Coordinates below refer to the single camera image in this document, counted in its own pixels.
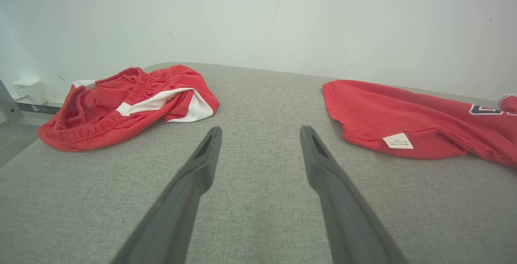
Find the jersey lettering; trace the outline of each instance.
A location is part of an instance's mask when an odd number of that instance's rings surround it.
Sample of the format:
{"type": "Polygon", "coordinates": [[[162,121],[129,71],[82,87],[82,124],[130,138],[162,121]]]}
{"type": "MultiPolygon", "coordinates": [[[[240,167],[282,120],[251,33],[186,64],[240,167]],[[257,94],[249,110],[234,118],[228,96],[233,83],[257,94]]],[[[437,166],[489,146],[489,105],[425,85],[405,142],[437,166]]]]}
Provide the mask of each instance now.
{"type": "Polygon", "coordinates": [[[493,108],[485,108],[478,105],[472,105],[471,110],[469,111],[472,115],[501,115],[504,113],[498,109],[493,108]]]}

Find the floor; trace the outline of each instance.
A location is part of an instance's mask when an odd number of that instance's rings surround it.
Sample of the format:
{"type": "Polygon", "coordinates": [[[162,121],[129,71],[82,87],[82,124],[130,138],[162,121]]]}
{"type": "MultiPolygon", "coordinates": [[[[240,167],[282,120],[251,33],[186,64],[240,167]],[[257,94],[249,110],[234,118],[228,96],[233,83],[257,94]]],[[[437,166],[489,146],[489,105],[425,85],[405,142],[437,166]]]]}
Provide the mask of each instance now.
{"type": "Polygon", "coordinates": [[[24,117],[0,125],[0,168],[38,139],[38,128],[53,115],[22,112],[24,117]]]}

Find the gray fabric surface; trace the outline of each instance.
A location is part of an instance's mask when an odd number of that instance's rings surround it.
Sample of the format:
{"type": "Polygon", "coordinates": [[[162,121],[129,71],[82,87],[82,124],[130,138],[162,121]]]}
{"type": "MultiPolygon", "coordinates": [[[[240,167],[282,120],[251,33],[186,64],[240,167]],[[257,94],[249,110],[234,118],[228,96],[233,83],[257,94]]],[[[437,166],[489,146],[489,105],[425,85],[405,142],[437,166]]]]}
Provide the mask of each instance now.
{"type": "Polygon", "coordinates": [[[38,140],[37,132],[36,126],[0,124],[0,168],[38,140]]]}
{"type": "Polygon", "coordinates": [[[222,147],[187,262],[331,263],[302,125],[316,129],[411,263],[515,263],[516,170],[472,155],[420,161],[346,143],[323,101],[331,78],[185,65],[220,100],[214,117],[158,121],[83,153],[39,140],[0,169],[0,264],[108,263],[212,126],[223,129],[222,147]]]}

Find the red jersey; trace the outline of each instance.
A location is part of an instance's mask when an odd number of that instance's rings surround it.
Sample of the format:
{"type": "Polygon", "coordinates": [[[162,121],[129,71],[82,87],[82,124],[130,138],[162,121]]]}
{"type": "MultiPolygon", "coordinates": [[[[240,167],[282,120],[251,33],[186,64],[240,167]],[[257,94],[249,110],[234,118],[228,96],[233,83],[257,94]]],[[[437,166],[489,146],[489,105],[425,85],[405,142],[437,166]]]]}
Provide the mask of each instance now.
{"type": "Polygon", "coordinates": [[[323,94],[329,115],[343,124],[343,139],[350,143],[416,159],[470,152],[517,166],[513,94],[503,96],[500,109],[355,80],[324,84],[323,94]]]}

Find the white tag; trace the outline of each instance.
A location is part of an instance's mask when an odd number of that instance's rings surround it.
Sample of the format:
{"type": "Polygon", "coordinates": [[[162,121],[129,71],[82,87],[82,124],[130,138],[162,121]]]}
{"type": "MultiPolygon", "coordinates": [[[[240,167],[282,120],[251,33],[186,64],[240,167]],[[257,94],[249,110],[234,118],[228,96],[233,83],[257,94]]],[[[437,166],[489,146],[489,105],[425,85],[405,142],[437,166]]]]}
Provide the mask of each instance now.
{"type": "Polygon", "coordinates": [[[413,149],[413,145],[404,133],[399,133],[382,138],[388,147],[393,149],[413,149]]]}

